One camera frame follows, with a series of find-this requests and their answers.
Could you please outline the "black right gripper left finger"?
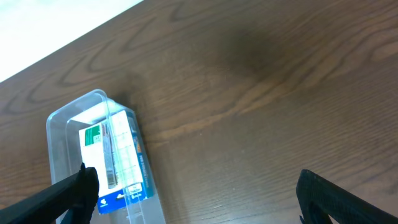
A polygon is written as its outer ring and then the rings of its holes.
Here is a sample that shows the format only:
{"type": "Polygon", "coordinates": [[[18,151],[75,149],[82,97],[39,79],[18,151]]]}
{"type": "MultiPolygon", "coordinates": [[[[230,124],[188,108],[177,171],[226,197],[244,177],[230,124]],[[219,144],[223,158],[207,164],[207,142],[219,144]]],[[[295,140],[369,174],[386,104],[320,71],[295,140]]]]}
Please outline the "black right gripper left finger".
{"type": "Polygon", "coordinates": [[[87,224],[98,201],[99,180],[94,167],[80,170],[43,191],[1,210],[1,223],[87,224]]]}

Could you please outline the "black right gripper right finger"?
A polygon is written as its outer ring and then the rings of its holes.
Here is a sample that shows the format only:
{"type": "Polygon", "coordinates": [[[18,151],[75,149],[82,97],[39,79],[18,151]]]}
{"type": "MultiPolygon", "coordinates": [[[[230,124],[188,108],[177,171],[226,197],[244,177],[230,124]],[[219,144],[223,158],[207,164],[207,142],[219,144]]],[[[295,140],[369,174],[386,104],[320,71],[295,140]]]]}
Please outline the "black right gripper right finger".
{"type": "Polygon", "coordinates": [[[308,169],[300,173],[296,195],[302,211],[300,221],[304,224],[331,224],[333,220],[338,223],[397,224],[397,217],[308,169]]]}

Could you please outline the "white green medicine box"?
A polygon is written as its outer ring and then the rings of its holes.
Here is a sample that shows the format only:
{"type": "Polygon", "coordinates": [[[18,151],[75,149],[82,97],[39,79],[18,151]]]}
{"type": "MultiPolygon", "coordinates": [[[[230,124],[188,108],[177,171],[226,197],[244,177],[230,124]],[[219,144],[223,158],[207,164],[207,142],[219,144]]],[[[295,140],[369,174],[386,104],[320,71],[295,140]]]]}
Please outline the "white green medicine box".
{"type": "Polygon", "coordinates": [[[108,125],[97,123],[79,130],[78,134],[83,163],[87,167],[94,167],[97,171],[99,197],[119,190],[108,125]]]}

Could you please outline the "blue Kool Fever box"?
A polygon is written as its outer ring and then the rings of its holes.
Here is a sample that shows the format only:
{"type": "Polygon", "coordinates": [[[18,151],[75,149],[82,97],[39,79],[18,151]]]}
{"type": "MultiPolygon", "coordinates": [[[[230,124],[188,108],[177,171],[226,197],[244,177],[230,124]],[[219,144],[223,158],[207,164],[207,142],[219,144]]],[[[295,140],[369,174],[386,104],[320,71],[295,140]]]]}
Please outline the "blue Kool Fever box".
{"type": "Polygon", "coordinates": [[[107,214],[138,203],[154,194],[144,153],[132,113],[120,111],[111,117],[116,142],[111,142],[108,125],[102,122],[106,180],[100,185],[98,210],[107,214]]]}

